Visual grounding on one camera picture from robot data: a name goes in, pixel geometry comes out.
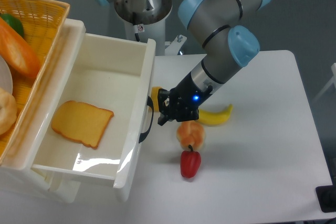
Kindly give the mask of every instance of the yellow basket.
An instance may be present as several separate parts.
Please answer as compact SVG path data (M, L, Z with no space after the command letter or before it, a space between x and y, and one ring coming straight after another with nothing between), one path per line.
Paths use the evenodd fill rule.
M15 141L69 9L69 4L53 0L0 0L0 13L9 13L20 19L25 31L24 38L41 63L36 80L27 79L14 69L10 69L18 118L9 131L0 135L0 164Z

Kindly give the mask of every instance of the drawer handle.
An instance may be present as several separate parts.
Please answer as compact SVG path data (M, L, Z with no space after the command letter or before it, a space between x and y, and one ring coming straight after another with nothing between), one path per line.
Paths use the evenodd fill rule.
M151 130L151 127L152 127L152 123L153 123L153 117L154 117L154 104L153 104L153 100L152 98L148 97L147 98L147 106L149 106L151 109L152 109L152 118L151 118L151 123L149 125L149 128L146 132L143 132L140 134L140 137L139 137L139 143L142 143L146 137L148 136L150 130Z

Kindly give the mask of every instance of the gray wall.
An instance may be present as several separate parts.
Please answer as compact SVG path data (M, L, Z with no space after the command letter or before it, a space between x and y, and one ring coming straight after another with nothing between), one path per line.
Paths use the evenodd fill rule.
M123 25L113 7L101 7L94 0L60 1L71 5L69 18L82 20L87 32L124 38ZM183 34L188 37L186 53L203 53L177 18L181 1L173 0L173 11L166 21L166 39ZM335 0L273 0L242 23L257 36L262 50L288 49L296 55L311 101L332 77L330 66L336 62L335 13ZM327 160L336 157L336 95L322 97L311 109Z

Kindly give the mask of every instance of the yellow banana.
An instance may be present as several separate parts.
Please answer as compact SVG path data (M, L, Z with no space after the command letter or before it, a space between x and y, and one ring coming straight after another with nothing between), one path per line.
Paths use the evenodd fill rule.
M151 98L153 100L155 112L159 111L159 102L158 102L159 89L161 89L161 87L152 87L152 91L151 91Z
M225 123L230 118L232 109L232 104L220 112L210 112L199 109L200 117L197 122L206 125L219 125Z
M151 98L154 104L154 111L159 111L159 104L158 104L158 93L161 87L152 87ZM233 105L230 104L224 110L220 112L210 112L206 110L199 109L200 117L197 120L199 123L203 123L206 125L219 125L225 123L231 116L231 111L233 109Z

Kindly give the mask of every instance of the bagel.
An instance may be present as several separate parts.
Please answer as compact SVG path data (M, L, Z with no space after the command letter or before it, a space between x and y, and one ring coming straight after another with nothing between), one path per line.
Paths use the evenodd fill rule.
M0 135L16 122L17 105L14 96L0 88Z

